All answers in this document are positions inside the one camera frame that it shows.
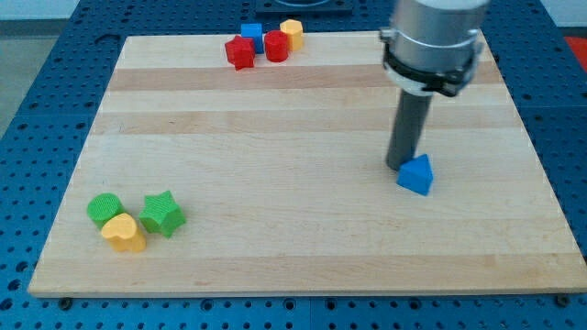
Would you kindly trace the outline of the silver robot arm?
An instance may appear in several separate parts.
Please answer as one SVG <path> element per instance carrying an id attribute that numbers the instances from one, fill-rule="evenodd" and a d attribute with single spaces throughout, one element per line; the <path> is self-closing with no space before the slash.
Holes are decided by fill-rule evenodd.
<path id="1" fill-rule="evenodd" d="M 472 80 L 488 0 L 396 0 L 380 31 L 388 78 L 415 96 L 454 97 Z"/>

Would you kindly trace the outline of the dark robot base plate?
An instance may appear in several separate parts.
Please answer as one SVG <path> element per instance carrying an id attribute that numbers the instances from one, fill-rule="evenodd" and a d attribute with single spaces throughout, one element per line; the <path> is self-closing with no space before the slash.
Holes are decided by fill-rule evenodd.
<path id="1" fill-rule="evenodd" d="M 352 0 L 255 0 L 257 15 L 281 14 L 347 14 L 354 7 Z"/>

